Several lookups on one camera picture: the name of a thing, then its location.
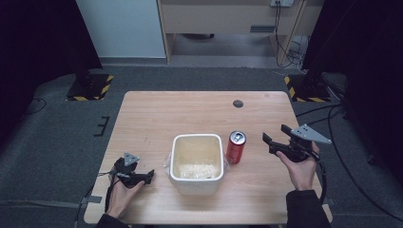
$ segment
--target person's hand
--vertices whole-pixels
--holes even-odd
[[[319,148],[312,142],[312,149],[319,153]],[[287,156],[280,151],[277,152],[279,159],[285,164],[290,174],[291,182],[298,191],[312,190],[315,171],[317,170],[317,162],[314,158],[309,157],[305,161],[292,162]]]
[[[107,208],[106,214],[119,219],[134,196],[142,189],[145,182],[142,180],[136,186],[126,188],[118,178],[113,176],[113,179],[115,185],[110,194],[109,207]]]

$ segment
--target metal bracket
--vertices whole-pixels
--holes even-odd
[[[332,144],[332,141],[317,133],[314,129],[304,124],[296,129],[291,130],[291,134],[307,141],[314,141],[316,143]]]
[[[133,156],[127,152],[125,152],[125,166],[129,166],[130,164],[134,162],[138,162],[140,159],[137,158],[136,156]]]

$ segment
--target wall socket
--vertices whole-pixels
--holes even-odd
[[[293,6],[294,0],[271,0],[270,6],[276,7],[280,3],[282,7],[290,8]]]

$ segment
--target black curtain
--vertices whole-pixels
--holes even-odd
[[[0,0],[0,144],[38,85],[90,68],[102,66],[74,0]]]
[[[350,121],[375,161],[386,165],[403,185],[403,1],[327,0],[307,50],[304,68],[326,44],[324,71],[341,72],[348,86],[343,101]]]

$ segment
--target red can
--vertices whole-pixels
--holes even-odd
[[[230,164],[240,162],[243,147],[245,147],[246,135],[241,131],[234,131],[229,135],[228,147],[226,151],[226,159]]]

